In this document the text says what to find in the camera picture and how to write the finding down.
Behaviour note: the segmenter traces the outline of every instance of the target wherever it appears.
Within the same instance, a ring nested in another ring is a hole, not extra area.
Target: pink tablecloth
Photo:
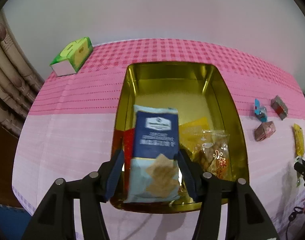
[[[56,77],[52,73],[29,112],[15,156],[13,189],[24,208],[32,214],[56,178],[80,179],[109,160],[126,68],[131,63],[154,61],[211,63],[220,70],[241,117],[251,186],[282,234],[292,206],[305,197],[303,186],[295,187],[292,167],[291,125],[298,123],[305,135],[301,89],[293,76],[262,59],[197,41],[144,39],[104,44],[94,48],[76,75]],[[269,107],[275,95],[289,108],[284,121]],[[277,128],[271,138],[259,143],[253,138],[253,130],[260,124],[251,114],[255,98],[268,106],[269,118]],[[198,212],[130,213],[109,203],[102,210],[111,239],[189,239],[198,217]],[[82,239],[80,215],[75,217],[77,236]],[[224,234],[221,226],[219,239]]]

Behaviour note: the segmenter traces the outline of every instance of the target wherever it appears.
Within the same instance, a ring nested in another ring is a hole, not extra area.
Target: white wall
[[[305,90],[305,17],[293,0],[9,0],[6,18],[43,78],[82,36],[93,44],[134,38],[212,42],[293,74]]]

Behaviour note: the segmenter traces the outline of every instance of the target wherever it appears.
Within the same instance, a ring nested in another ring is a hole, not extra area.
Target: black cable
[[[302,207],[294,207],[294,212],[292,212],[290,214],[290,216],[288,217],[289,222],[288,222],[288,225],[286,228],[286,240],[288,240],[288,229],[289,229],[291,222],[293,222],[295,220],[295,218],[298,214],[303,214],[303,213],[305,214],[304,209]]]
[[[289,221],[288,226],[286,228],[286,240],[288,240],[288,228],[289,228],[290,224],[291,224],[291,222]]]

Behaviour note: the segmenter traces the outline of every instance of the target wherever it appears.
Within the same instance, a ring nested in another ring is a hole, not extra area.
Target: green tissue box
[[[57,76],[76,74],[92,50],[93,47],[89,37],[73,41],[54,58],[50,66]]]

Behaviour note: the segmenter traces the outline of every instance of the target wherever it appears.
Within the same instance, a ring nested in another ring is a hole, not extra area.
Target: blue snack bag
[[[179,198],[178,111],[137,105],[134,110],[134,149],[125,203],[176,200]]]

